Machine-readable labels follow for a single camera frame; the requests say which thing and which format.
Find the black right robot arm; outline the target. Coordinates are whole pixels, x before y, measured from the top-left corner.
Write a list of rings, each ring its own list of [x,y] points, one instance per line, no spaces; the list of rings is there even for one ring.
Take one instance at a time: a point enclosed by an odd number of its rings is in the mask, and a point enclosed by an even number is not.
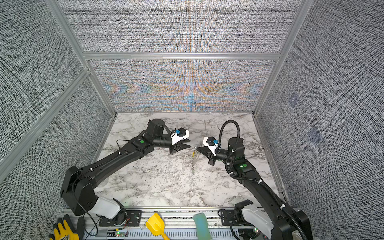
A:
[[[210,165],[223,162],[229,176],[248,189],[264,209],[260,212],[251,201],[236,204],[237,224],[256,227],[268,240],[292,240],[295,231],[303,240],[313,239],[309,217],[294,210],[266,184],[247,160],[243,139],[230,138],[225,150],[214,137],[205,137],[197,151],[208,158]]]

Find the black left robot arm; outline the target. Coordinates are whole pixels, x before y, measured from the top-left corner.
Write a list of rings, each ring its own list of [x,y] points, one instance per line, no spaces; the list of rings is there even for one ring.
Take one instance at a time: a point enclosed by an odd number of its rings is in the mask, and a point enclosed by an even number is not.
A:
[[[68,168],[60,195],[75,216],[93,213],[120,222],[125,207],[117,200],[98,197],[94,189],[110,175],[142,159],[155,148],[169,149],[171,155],[188,149],[189,136],[189,131],[184,128],[170,130],[163,120],[150,120],[146,130],[114,153],[85,167]]]

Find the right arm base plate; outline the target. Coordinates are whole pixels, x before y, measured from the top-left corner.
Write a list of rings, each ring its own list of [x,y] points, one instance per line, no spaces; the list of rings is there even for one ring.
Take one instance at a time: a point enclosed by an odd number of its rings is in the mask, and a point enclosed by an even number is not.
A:
[[[218,215],[222,225],[227,227],[233,223],[240,223],[244,220],[241,211],[238,209],[219,209]]]

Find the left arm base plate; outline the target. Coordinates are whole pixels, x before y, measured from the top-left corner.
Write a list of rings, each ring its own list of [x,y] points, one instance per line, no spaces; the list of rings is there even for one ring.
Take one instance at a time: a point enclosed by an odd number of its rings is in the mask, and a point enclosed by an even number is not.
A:
[[[129,227],[138,227],[142,219],[142,213],[143,212],[141,210],[120,211],[118,215],[113,219],[101,217],[99,221],[99,226],[122,228],[125,225],[128,225]]]

